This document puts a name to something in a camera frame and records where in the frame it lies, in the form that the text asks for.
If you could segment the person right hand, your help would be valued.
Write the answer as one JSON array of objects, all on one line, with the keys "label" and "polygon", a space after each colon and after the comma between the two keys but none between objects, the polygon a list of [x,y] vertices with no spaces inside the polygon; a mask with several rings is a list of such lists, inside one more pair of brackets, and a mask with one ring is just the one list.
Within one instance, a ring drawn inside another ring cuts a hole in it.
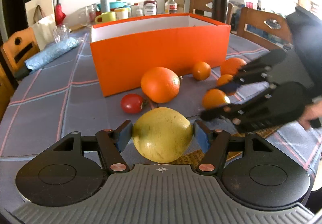
[{"label": "person right hand", "polygon": [[322,102],[310,104],[306,106],[304,113],[298,119],[298,123],[305,130],[308,130],[311,127],[310,121],[321,117],[322,117]]}]

